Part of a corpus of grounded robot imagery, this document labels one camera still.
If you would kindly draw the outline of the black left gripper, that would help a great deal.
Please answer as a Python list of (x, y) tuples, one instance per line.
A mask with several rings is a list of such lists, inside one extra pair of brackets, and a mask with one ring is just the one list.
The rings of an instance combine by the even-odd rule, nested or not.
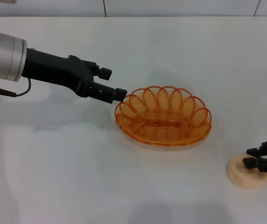
[(62, 58), (34, 49), (27, 49), (22, 76), (46, 83), (57, 84), (74, 91), (78, 96), (91, 97), (106, 103), (123, 102), (127, 90), (94, 83), (93, 76), (109, 80), (112, 70), (100, 68), (95, 62), (69, 56)]

